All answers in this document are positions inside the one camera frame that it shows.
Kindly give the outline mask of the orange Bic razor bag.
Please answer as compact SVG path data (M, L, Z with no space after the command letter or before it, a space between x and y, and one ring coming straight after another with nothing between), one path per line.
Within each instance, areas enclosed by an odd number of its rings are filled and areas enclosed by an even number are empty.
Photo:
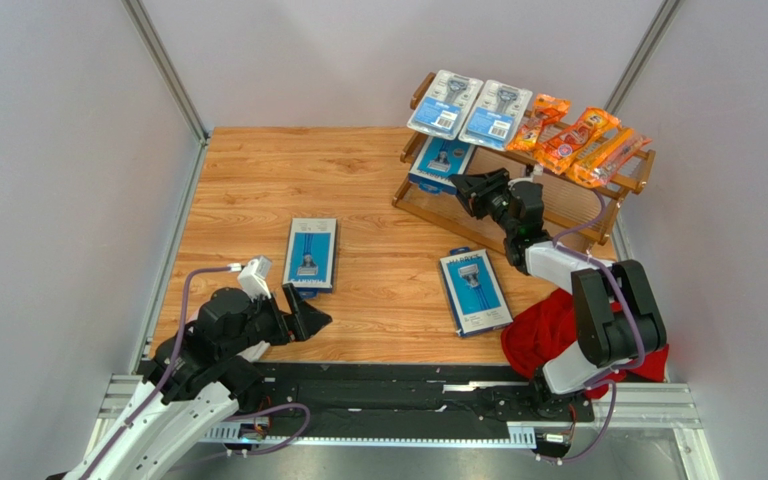
M585 188L605 187L620 169L651 139L633 128L623 127L590 153L580 156L565 176Z
M515 136L505 149L520 152L534 150L544 130L562 120L569 112L570 107L571 101L568 99L538 94L533 102L529 117L521 123Z
M582 150L620 125L621 121L615 115L601 108L588 107L573 124L540 143L533 158L551 173L565 173Z

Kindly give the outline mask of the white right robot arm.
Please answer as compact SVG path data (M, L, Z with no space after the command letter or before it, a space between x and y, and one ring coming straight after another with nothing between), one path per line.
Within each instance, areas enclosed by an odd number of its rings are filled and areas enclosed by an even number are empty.
M490 217L504 232L504 253L518 271L571 294L576 339L537 370L549 399L595 387L612 370L643 365L667 346L667 331L643 265L609 263L566 247L544 227L543 186L511 179L506 169L449 178L473 218Z

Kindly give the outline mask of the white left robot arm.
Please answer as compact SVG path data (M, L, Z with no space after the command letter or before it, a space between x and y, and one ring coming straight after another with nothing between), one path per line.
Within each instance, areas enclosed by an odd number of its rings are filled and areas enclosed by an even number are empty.
M271 296L222 288L139 368L141 377L113 426L61 479L160 479L207 431L264 404L264 376L243 351L262 342L304 342L331 324L292 284L289 311Z

